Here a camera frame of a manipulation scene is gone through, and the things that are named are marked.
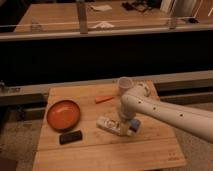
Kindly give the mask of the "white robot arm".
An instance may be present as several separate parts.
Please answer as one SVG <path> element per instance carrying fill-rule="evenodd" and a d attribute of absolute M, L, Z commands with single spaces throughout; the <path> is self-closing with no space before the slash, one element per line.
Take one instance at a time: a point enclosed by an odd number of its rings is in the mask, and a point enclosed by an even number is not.
<path fill-rule="evenodd" d="M 120 118 L 133 119 L 144 114 L 213 143 L 213 112 L 162 102 L 150 97 L 148 86 L 141 82 L 120 97 Z"/>

